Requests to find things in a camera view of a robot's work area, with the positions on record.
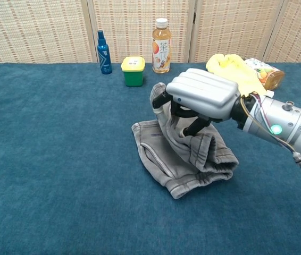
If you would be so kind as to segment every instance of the cable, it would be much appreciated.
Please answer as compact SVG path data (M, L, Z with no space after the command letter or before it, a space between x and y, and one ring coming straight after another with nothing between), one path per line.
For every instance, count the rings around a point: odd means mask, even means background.
M263 109L263 106L262 106L262 100L261 100L260 95L259 95L257 92L252 92L252 93L250 93L250 95L251 95L251 96L254 96L254 97L256 97L256 98L258 99L258 101L259 101L259 103L260 103L260 106L261 106L262 114L263 114L263 116L264 116L264 118L265 118L265 120L266 120L266 122L267 122L267 124L268 124L268 126L269 126L270 132L272 132L272 130L270 129L270 127L271 127L270 122L269 122L269 120L267 119L266 113L264 112L264 109Z
M255 111L255 113L254 113L254 118L255 118L257 121L259 121L259 120L257 119L257 113L258 113L258 111L260 111L260 112L261 112L262 120L263 120L263 122L264 122L264 124L265 124L267 130L268 130L270 133L273 134L272 130L270 129L270 126L271 126L271 125L269 124L269 121L267 120L267 118L266 118L266 116L265 116L264 110L263 110L263 108L261 107L261 104L260 104L260 102L258 101L258 98L255 97L254 95L251 95L251 96L256 100L256 104L258 105L258 106L256 107L256 111Z
M248 109L246 108L245 106L245 103L244 103L244 96L242 96L240 98L240 105L241 107L243 108L245 114L251 118L251 120L260 128L262 129L264 132L268 133L271 137L273 137L274 139L277 140L277 142L279 142L281 145L283 145L284 147L286 147L288 150L290 150L291 152L295 152L296 150L287 142L283 141L282 139L278 138L278 137L275 137L273 134L271 134L268 130L266 130L256 119L254 119L250 112L248 111Z

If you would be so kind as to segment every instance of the gray pants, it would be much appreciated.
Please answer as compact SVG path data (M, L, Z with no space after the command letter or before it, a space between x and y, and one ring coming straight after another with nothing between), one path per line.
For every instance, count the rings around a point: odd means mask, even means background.
M150 103L164 90L165 84L156 84ZM144 166L175 199L196 187L232 178L238 161L212 124L184 137L182 130L196 118L171 115L170 103L153 111L157 120L135 123L132 131Z

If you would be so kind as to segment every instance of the green container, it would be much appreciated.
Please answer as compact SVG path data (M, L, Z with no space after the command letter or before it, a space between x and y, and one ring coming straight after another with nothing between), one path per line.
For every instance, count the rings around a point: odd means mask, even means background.
M141 87L144 81L145 59L143 57L126 57L121 69L128 87Z

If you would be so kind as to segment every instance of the wicker screen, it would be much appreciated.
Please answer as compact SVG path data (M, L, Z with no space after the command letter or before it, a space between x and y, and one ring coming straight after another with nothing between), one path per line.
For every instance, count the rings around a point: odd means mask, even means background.
M216 54L262 59L282 0L198 0L190 61Z
M268 62L301 62L301 0L286 1L265 57Z
M0 1L0 62L93 60L81 1Z
M131 55L151 62L156 18L169 21L172 61L188 61L195 0L89 1L93 1L96 28L104 31L112 62L122 62Z

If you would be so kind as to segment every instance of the blue spray bottle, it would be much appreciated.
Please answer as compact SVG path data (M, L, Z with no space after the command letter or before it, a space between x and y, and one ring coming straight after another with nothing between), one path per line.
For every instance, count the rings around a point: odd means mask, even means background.
M98 30L98 45L97 45L99 65L103 74L113 72L112 63L110 61L109 47L103 35L103 30Z

